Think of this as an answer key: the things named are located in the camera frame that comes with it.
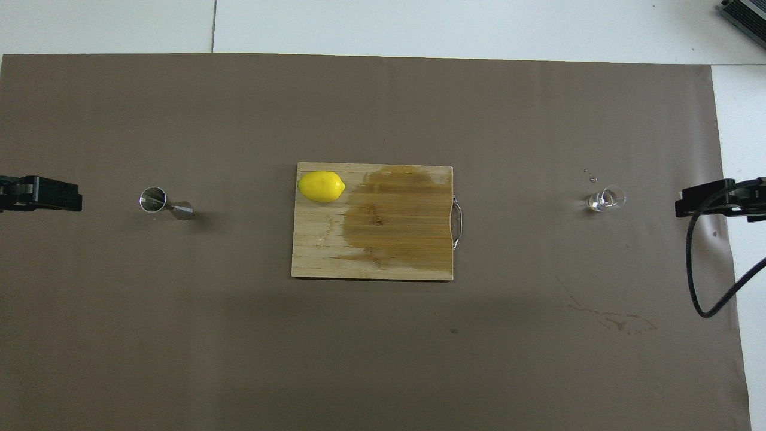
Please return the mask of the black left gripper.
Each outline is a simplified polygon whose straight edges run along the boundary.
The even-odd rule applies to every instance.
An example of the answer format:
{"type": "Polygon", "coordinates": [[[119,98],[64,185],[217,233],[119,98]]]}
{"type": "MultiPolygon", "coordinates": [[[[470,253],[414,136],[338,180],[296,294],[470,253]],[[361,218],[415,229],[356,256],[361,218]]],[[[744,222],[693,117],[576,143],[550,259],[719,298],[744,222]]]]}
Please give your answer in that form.
{"type": "Polygon", "coordinates": [[[16,184],[16,178],[1,175],[1,212],[32,212],[43,208],[81,212],[83,196],[78,185],[39,175],[25,175],[16,184]]]}

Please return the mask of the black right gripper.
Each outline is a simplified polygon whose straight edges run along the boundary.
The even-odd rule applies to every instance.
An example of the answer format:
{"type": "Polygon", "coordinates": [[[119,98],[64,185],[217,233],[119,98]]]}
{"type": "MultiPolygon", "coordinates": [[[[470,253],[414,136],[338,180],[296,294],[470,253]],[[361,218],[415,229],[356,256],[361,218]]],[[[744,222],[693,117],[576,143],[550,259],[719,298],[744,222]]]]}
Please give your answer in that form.
{"type": "Polygon", "coordinates": [[[765,178],[758,177],[736,183],[738,201],[731,192],[722,193],[734,184],[733,179],[721,179],[682,189],[679,193],[680,199],[675,202],[676,218],[692,216],[706,200],[714,196],[716,199],[709,202],[701,211],[701,215],[736,215],[745,217],[749,223],[765,221],[765,178]]]}

